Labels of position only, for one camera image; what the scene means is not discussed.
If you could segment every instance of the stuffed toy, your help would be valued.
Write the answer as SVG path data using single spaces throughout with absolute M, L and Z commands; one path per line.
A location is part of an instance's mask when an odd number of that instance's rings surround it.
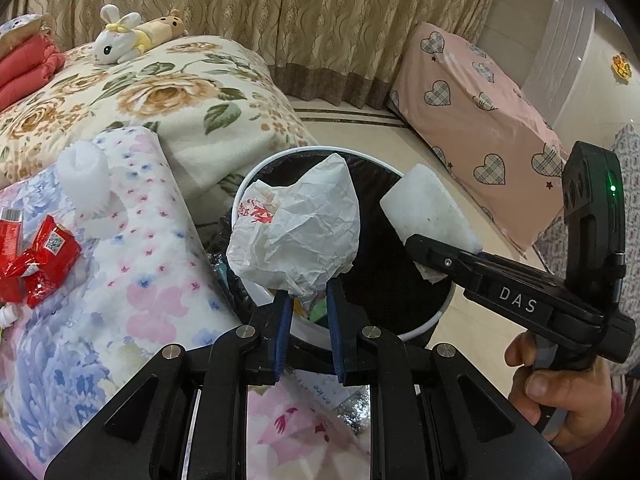
M 95 40 L 93 53 L 97 64 L 124 63 L 141 56 L 153 47 L 186 36 L 180 12 L 173 9 L 168 16 L 143 23 L 137 12 L 122 18 L 115 5 L 105 5 L 100 17 L 107 23 Z

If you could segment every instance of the red folded cloth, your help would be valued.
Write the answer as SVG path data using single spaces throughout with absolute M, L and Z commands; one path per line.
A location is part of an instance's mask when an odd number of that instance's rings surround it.
M 45 86 L 65 64 L 53 40 L 36 34 L 0 60 L 0 111 Z

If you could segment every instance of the lace curtain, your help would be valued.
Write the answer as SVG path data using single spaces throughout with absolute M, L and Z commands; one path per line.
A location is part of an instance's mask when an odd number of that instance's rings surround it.
M 104 3 L 147 19 L 175 7 L 190 34 L 224 36 L 261 54 L 285 93 L 380 107 L 416 23 L 434 23 L 475 43 L 491 1 L 12 0 L 5 18 L 51 13 L 66 50 L 98 35 Z

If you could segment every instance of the black trash bag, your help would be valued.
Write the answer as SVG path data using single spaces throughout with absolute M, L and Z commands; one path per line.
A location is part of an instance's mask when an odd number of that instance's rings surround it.
M 360 156 L 336 152 L 347 162 L 360 203 L 358 254 L 353 268 L 340 274 L 346 299 L 364 307 L 371 323 L 395 334 L 409 332 L 440 309 L 449 295 L 451 280 L 445 278 L 431 284 L 422 278 L 380 207 L 380 199 L 400 176 Z M 261 180 L 270 186 L 290 186 L 331 153 L 327 150 L 293 153 L 265 166 L 252 182 Z M 225 263 L 230 236 L 230 215 L 226 215 L 220 222 L 219 243 Z M 230 269 L 227 281 L 236 314 L 242 322 L 248 322 L 255 303 Z

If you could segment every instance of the crumpled white paper bag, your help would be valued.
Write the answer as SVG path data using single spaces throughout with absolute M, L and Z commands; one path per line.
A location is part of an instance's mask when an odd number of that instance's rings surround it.
M 358 252 L 360 209 L 345 160 L 333 153 L 289 187 L 247 187 L 226 251 L 242 280 L 289 291 L 309 309 Z

